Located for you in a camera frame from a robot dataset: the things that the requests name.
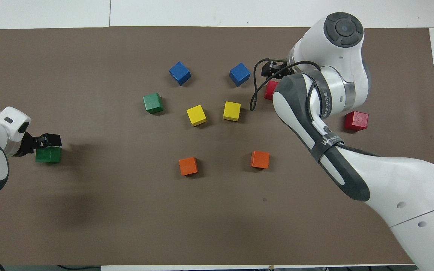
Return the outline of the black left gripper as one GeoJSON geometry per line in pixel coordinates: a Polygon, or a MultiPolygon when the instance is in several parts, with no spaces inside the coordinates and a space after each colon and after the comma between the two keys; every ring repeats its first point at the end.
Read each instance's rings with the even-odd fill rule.
{"type": "Polygon", "coordinates": [[[20,142],[20,156],[34,153],[36,148],[48,146],[62,146],[61,136],[59,134],[42,134],[39,137],[33,137],[29,132],[25,132],[20,142]]]}

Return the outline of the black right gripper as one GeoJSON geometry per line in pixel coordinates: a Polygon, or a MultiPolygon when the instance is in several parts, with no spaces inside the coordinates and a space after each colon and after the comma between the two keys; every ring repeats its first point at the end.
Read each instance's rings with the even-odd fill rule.
{"type": "Polygon", "coordinates": [[[272,76],[272,79],[282,79],[284,76],[287,76],[287,74],[289,74],[289,69],[286,68],[287,64],[287,61],[267,61],[262,66],[261,76],[272,76]]]}

